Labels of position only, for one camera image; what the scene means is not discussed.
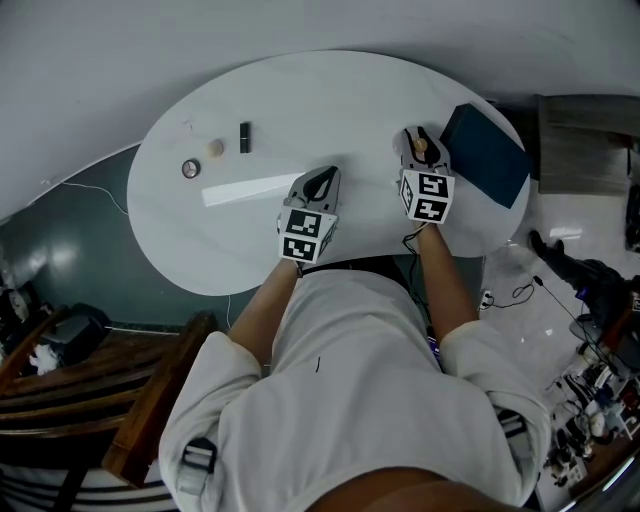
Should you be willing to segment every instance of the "gray wall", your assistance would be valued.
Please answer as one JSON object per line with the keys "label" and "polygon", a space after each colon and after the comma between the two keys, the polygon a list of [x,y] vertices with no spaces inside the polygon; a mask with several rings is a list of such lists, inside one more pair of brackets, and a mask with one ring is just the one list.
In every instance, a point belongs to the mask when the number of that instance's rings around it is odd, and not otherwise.
{"label": "gray wall", "polygon": [[347,48],[486,96],[640,93],[635,0],[5,0],[0,219],[238,65]]}

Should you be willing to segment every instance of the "white cloth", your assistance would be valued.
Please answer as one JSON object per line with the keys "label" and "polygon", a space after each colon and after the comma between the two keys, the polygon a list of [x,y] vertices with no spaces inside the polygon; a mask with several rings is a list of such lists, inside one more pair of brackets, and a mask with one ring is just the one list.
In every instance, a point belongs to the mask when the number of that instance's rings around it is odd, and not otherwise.
{"label": "white cloth", "polygon": [[36,345],[34,355],[29,356],[29,362],[38,369],[38,375],[44,375],[60,366],[60,358],[50,345]]}
{"label": "white cloth", "polygon": [[[224,334],[209,336],[162,436],[163,479],[182,510],[294,512],[357,475],[402,466],[522,505],[549,445],[546,409],[484,322],[450,333],[441,359],[446,374],[397,283],[310,274],[283,318],[269,377]],[[494,407],[524,417],[530,467],[519,471]],[[218,459],[194,500],[176,479],[186,444],[200,436]]]}

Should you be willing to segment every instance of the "person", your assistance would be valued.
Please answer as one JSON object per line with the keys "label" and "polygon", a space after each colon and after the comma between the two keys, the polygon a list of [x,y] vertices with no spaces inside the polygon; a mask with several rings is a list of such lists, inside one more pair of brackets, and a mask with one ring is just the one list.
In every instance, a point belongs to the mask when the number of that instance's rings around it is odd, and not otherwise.
{"label": "person", "polygon": [[548,411],[478,320],[438,227],[422,226],[417,245],[444,371],[388,263],[300,278],[281,260],[228,334],[207,338],[171,412],[160,471],[181,510],[509,511],[527,501]]}
{"label": "person", "polygon": [[[529,232],[529,246],[589,308],[589,314],[575,319],[584,332],[579,352],[590,345],[605,346],[613,354],[610,367],[616,375],[640,371],[640,275],[626,280],[601,261],[572,258],[565,254],[562,240],[549,247],[535,230]],[[588,322],[597,336],[588,336]]]}
{"label": "person", "polygon": [[626,281],[616,270],[599,260],[578,260],[565,254],[564,242],[552,247],[536,230],[529,232],[529,245],[547,266],[571,285],[589,308],[594,323],[602,330],[611,327],[629,304],[633,290],[640,287],[640,276]]}

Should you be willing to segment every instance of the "dark blue book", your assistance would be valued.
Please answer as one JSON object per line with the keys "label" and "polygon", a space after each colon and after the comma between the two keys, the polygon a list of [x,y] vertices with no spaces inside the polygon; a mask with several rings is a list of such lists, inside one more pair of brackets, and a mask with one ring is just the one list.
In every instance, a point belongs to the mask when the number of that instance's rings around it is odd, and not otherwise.
{"label": "dark blue book", "polygon": [[496,203],[511,208],[533,161],[493,121],[471,104],[459,105],[440,140],[451,155],[451,168]]}

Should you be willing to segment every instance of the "table top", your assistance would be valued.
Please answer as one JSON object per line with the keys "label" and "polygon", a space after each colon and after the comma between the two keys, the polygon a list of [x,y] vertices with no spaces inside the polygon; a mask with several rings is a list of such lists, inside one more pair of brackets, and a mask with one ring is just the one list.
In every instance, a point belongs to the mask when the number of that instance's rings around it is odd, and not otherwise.
{"label": "table top", "polygon": [[[402,238],[412,225],[394,183],[400,162],[392,138],[409,125],[439,136],[465,103],[522,146],[509,122],[478,95],[400,59],[318,51],[243,66],[186,96],[149,131],[129,175],[133,232],[149,261],[176,285],[203,295],[242,292],[260,285],[278,260],[276,218],[291,179],[337,165],[340,221],[318,264],[405,254]],[[239,151],[242,122],[251,123],[248,154]],[[218,158],[207,152],[215,139],[224,144]],[[201,164],[194,179],[182,175],[189,158]],[[217,191],[236,199],[205,206],[203,190],[222,185],[231,190]],[[527,178],[507,209],[456,175],[440,228],[453,255],[483,256],[503,245],[520,224],[529,187]]]}

